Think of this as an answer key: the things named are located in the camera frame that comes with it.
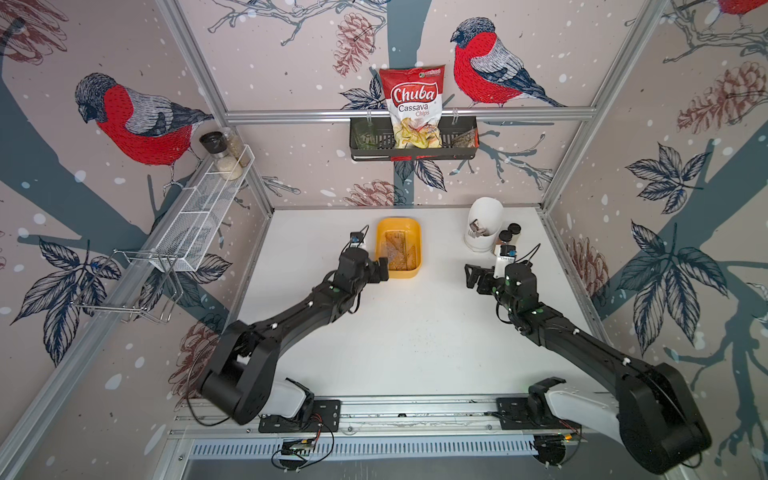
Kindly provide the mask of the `pink triangle set square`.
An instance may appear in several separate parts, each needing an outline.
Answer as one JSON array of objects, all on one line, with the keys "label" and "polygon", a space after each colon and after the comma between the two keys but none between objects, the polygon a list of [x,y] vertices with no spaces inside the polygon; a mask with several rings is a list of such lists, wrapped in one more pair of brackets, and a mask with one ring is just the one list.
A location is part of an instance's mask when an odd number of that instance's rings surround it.
[{"label": "pink triangle set square", "polygon": [[414,270],[418,265],[418,255],[416,246],[408,239],[408,235],[404,231],[397,232],[393,245],[398,254],[397,260],[392,261],[393,265],[402,271]]}]

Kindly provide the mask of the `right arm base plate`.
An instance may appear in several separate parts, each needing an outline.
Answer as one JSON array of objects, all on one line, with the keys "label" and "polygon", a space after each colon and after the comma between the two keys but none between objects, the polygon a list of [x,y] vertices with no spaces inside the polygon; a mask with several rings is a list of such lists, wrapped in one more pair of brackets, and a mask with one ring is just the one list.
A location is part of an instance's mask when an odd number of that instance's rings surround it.
[{"label": "right arm base plate", "polygon": [[490,413],[503,430],[560,430],[578,432],[581,425],[557,418],[542,399],[534,396],[501,397]]}]

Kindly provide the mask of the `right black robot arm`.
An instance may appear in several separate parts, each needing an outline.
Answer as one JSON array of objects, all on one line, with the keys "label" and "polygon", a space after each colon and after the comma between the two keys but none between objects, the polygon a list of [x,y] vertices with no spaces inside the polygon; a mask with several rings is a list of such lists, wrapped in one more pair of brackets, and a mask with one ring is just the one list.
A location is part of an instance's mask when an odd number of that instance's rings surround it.
[{"label": "right black robot arm", "polygon": [[490,295],[501,322],[589,375],[597,388],[549,377],[528,389],[527,416],[537,426],[581,425],[620,443],[646,471],[663,475],[698,459],[711,435],[682,374],[661,363],[627,356],[580,330],[540,302],[528,261],[510,263],[502,276],[467,264],[466,285]]}]

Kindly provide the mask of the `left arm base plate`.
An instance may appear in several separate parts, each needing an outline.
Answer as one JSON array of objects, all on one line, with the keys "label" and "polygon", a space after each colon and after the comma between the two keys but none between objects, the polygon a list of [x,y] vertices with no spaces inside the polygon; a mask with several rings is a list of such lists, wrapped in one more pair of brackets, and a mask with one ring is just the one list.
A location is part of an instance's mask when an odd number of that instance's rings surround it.
[{"label": "left arm base plate", "polygon": [[269,415],[259,421],[260,433],[316,433],[329,429],[336,433],[339,429],[342,402],[338,399],[308,399],[290,418]]}]

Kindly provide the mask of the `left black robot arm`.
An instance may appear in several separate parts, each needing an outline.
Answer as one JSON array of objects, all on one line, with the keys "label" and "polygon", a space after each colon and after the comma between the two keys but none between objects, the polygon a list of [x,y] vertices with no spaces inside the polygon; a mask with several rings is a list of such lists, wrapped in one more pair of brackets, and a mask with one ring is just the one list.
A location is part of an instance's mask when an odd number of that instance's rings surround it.
[{"label": "left black robot arm", "polygon": [[231,420],[249,423],[268,403],[281,355],[315,330],[355,312],[367,285],[388,280],[387,258],[372,260],[365,249],[346,248],[336,270],[301,302],[264,321],[227,326],[194,390]]}]

